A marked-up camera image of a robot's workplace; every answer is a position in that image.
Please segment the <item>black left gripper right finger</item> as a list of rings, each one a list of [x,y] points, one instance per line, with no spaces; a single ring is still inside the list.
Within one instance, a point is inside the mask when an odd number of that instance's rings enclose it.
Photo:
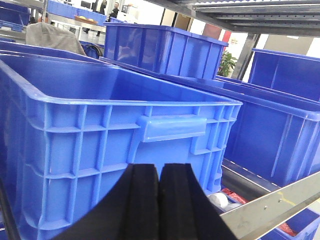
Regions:
[[[235,240],[203,192],[189,163],[165,164],[159,180],[161,240]]]

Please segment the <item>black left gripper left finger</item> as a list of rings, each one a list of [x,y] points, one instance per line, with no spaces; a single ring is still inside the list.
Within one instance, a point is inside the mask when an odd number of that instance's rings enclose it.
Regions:
[[[153,164],[129,164],[107,195],[54,239],[159,239],[158,183]]]

